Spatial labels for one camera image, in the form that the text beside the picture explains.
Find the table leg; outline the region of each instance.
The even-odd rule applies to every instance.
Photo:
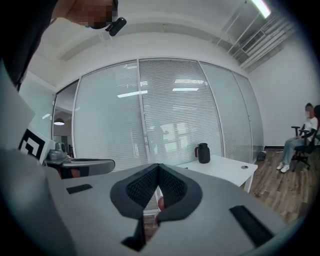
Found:
[[[246,192],[250,192],[250,188],[251,188],[251,184],[252,184],[252,180],[254,179],[254,175],[252,174],[244,183],[244,191]]]

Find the white t-shirt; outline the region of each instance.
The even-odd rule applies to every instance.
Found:
[[[304,123],[304,129],[305,129],[305,130],[308,130],[308,131],[310,131],[310,132],[311,132],[311,129],[317,130],[317,129],[318,129],[318,119],[317,119],[316,117],[311,118],[311,119],[310,119],[309,117],[307,117],[307,118],[306,118],[306,122]],[[314,136],[314,135],[308,137],[307,139],[308,139],[309,141],[311,141],[312,138],[313,138],[313,136]]]

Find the baseboard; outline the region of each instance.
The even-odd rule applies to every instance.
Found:
[[[283,150],[285,146],[264,146],[264,149],[277,149],[277,150]]]

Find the kettle handle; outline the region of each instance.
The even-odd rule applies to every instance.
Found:
[[[198,146],[196,146],[195,149],[194,149],[194,154],[195,154],[196,158],[198,157],[198,149],[199,149]]]

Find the white shoe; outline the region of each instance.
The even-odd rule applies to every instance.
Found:
[[[285,164],[283,162],[281,162],[276,169],[281,170],[284,166],[285,166]]]
[[[280,172],[285,173],[286,171],[288,171],[290,169],[290,165],[286,164],[281,170]]]

